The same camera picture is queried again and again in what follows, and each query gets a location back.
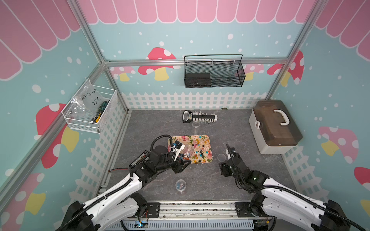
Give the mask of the clear plastic jar lid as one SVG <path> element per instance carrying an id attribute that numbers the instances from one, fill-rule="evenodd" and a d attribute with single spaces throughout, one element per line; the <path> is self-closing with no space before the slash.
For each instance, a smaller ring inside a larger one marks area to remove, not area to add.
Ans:
<path id="1" fill-rule="evenodd" d="M 219 161 L 219 163 L 224 163 L 227 160 L 227 156 L 225 154 L 219 154 L 217 156 L 217 160 Z"/>

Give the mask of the clear plastic candy jar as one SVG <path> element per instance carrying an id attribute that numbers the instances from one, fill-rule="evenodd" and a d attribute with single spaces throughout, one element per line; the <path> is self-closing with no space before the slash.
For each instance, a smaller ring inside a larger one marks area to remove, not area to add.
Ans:
<path id="1" fill-rule="evenodd" d="M 192 127 L 193 127 L 193 133 L 194 133 L 194 135 L 198 135 L 199 134 L 200 122 L 193 121 Z"/>

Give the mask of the clear jar with brown candies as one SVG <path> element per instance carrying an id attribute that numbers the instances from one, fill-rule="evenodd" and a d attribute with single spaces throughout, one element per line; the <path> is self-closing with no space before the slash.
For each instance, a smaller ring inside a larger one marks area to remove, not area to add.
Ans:
<path id="1" fill-rule="evenodd" d="M 189 160 L 192 157 L 194 151 L 195 151 L 195 148 L 193 145 L 186 144 L 184 149 L 181 151 L 181 157 L 183 159 Z"/>

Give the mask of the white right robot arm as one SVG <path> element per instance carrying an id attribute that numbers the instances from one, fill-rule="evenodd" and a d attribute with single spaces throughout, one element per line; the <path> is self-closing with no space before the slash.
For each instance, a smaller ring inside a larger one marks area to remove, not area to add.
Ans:
<path id="1" fill-rule="evenodd" d="M 341 206 L 323 202 L 293 191 L 267 174 L 250 170 L 235 148 L 226 150 L 227 161 L 220 165 L 221 174 L 233 177 L 236 186 L 253 194 L 248 211 L 253 215 L 285 220 L 306 231 L 349 231 L 364 228 L 347 218 Z"/>

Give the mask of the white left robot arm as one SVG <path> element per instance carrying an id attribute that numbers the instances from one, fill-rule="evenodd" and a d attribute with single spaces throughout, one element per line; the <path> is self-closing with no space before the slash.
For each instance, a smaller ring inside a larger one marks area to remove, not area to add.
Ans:
<path id="1" fill-rule="evenodd" d="M 147 201 L 139 190 L 171 169 L 181 173 L 191 164 L 180 156 L 185 145 L 170 135 L 154 139 L 150 149 L 128 166 L 129 173 L 119 183 L 84 203 L 74 202 L 67 209 L 59 231 L 103 231 L 117 221 L 141 217 Z"/>

